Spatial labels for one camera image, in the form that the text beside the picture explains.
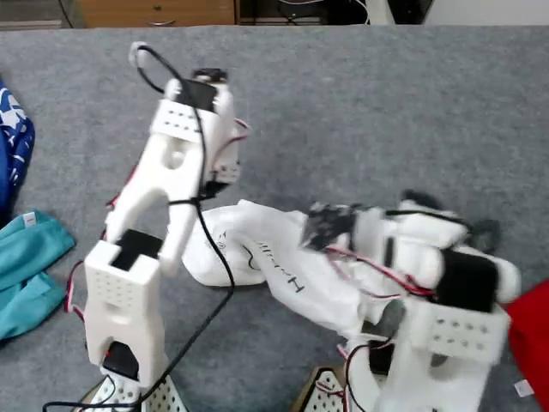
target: teal cloth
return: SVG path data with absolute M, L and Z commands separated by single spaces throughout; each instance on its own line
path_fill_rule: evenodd
M 34 329 L 64 297 L 44 269 L 75 240 L 56 219 L 32 213 L 31 224 L 22 215 L 0 230 L 0 340 Z

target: metal base plate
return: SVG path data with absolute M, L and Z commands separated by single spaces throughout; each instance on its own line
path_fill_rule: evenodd
M 131 402 L 133 394 L 124 392 L 122 388 L 114 388 L 109 379 L 105 379 L 101 387 L 95 392 L 95 396 L 91 403 L 127 403 Z M 127 408 L 120 409 L 94 409 L 99 412 L 127 411 Z M 168 376 L 166 382 L 151 395 L 147 401 L 142 404 L 141 412 L 188 412 L 185 408 L 178 390 L 173 384 L 172 379 Z
M 386 376 L 374 375 L 376 381 L 383 385 Z M 312 383 L 313 389 L 305 406 L 301 409 L 303 412 L 346 412 L 343 404 L 343 397 L 333 392 L 343 391 L 340 382 L 335 373 L 332 371 L 324 371 L 320 373 L 318 378 Z

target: white tag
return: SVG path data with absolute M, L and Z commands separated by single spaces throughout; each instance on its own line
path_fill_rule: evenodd
M 529 397 L 534 394 L 532 386 L 528 383 L 526 379 L 521 380 L 520 382 L 515 383 L 516 393 L 519 397 Z
M 23 221 L 25 222 L 25 227 L 36 226 L 36 215 L 34 212 L 26 213 L 23 215 Z

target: gray carpet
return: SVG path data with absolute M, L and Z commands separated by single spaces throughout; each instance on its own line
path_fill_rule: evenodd
M 244 176 L 208 207 L 240 198 L 276 208 L 313 201 L 394 205 L 425 189 L 468 219 L 499 219 L 499 255 L 523 289 L 547 278 L 549 28 L 192 28 L 0 33 L 0 74 L 36 123 L 37 147 L 17 208 L 60 218 L 78 246 L 50 273 L 60 282 L 102 229 L 148 137 L 156 95 L 127 63 L 132 40 L 183 72 L 231 72 L 237 113 L 253 126 Z M 160 70 L 153 70 L 165 79 Z M 165 208 L 140 227 L 162 234 Z M 79 300 L 82 301 L 82 282 Z M 223 292 L 165 279 L 173 356 Z M 99 378 L 76 316 L 56 313 L 0 348 L 0 410 L 77 399 Z M 339 361 L 334 333 L 275 302 L 236 293 L 173 378 L 194 411 L 284 411 L 315 365 Z M 507 353 L 483 412 L 538 411 L 519 399 Z

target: blue patterned fabric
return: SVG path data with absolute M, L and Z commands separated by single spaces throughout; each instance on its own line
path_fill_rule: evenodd
M 9 213 L 34 146 L 34 125 L 0 80 L 0 213 Z

